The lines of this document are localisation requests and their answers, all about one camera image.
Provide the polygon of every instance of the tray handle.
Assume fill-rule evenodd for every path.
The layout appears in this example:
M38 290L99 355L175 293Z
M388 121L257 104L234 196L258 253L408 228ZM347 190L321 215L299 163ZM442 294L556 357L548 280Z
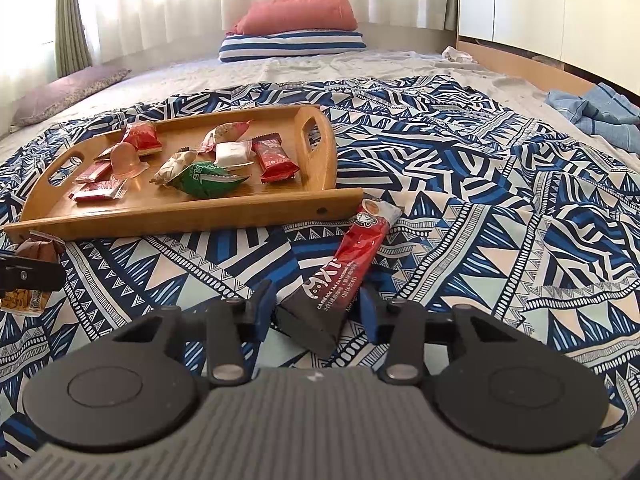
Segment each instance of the tray handle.
M320 131L320 141L311 148L306 127L314 121ZM334 130L318 107L302 106L296 114L296 129L300 136L298 161L302 170L303 184L316 191L335 188L338 167Z
M73 157L79 158L80 160L82 160L82 162L78 164L74 168L74 170L71 173L69 173L63 180L61 180L60 184L58 184L57 186L54 186L52 183L50 183L49 179L56 173L56 171L62 168L62 165ZM54 160L51 164L49 164L47 166L47 169L44 170L44 173L42 174L40 179L42 180L43 183L47 184L47 186L49 187L60 187L63 184L65 184L69 179L73 180L76 176L82 173L82 171L84 171L83 165L86 159L87 159L87 155L84 153L84 151L82 149L78 149L75 146L73 146L71 147L70 150L67 150L65 153L60 155L56 160Z

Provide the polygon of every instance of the bed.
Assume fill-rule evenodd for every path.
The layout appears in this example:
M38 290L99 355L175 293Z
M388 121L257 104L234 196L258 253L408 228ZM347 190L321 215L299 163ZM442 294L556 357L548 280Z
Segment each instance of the bed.
M368 278L386 297L433 310L470 303L588 366L610 395L594 443L600 446L634 416L640 400L640 161L585 136L543 98L521 79L415 53L175 65L131 77L4 139L2 223L18 218L30 186L56 154L124 121L318 104L337 137L338 186L363 187L404 208ZM282 298L330 259L348 225L304 222L69 244L65 288L45 313L0 314L5 462L19 466L39 446L21 392L48 362L156 305L196 310L222 289L247 297L263 278L277 284ZM350 319L328 361L276 328L244 352L254 368L376 368L385 346L370 345ZM432 372L447 362L438 347L428 346L425 357ZM185 363L202 371L200 344L188 345Z

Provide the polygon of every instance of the wooden tray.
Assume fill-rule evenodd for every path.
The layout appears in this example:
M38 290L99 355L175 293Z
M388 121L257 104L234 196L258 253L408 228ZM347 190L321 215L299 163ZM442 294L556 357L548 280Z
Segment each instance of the wooden tray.
M234 170L250 174L247 181L222 198L197 200L172 187L150 184L149 179L184 146L200 145L205 134L218 124L248 121L241 137L250 139L279 132L282 145L300 167L292 179L262 184L262 170L256 161ZM4 230L14 242L30 229L56 235L63 240L123 237L173 232L208 231L287 224L305 220L337 220L354 214L362 200L362 189L335 189L337 155L334 132L325 115L314 106L270 106L159 121L156 124L162 153L142 160L150 168L127 182L127 193L110 202L76 203L68 198L74 179L100 152L119 142L120 131L84 140L60 155L40 176L29 193L20 221ZM321 139L311 148L308 131L318 125ZM49 178L72 156L82 160L59 186ZM199 155L197 160L211 160Z

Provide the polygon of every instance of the red coffee stick packet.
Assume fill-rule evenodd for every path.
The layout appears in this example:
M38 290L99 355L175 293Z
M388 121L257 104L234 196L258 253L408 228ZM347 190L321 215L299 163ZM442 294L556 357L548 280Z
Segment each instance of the red coffee stick packet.
M97 182L111 171L111 161L102 160L94 162L86 170L76 177L78 184L87 184L89 182Z
M276 182L294 176L300 168L287 156L282 148L280 134L272 133L255 137L253 150L262 167L262 183Z
M322 359L331 357L351 300L401 214L388 202L364 199L333 259L277 306L279 327Z
M126 191L124 187L125 180L103 180L101 182L93 182L84 184L79 189L73 190L69 194L69 198L76 202L94 202L97 200L115 200L122 198Z

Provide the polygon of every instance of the geometric pattern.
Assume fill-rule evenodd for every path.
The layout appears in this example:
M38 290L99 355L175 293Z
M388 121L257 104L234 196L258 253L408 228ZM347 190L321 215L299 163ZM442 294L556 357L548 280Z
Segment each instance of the geometric pattern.
M610 402L595 446L635 415L640 175L448 76L263 82L56 124L0 166L0 223L19 218L38 176L76 142L134 120L273 104L319 105L336 135L338 186L404 208L367 275L383 296L436 312L472 304L589 367ZM0 313L0 455L19 466L41 444L22 392L52 360L159 305L198 310L208 298L247 297L263 278L282 298L331 258L348 227L300 222L69 243L65 287L44 314ZM2 235L0 248L9 244ZM251 368L376 368L385 351L353 319L328 360L274 326L263 343L244 346ZM201 373L202 345L190 343L184 362Z

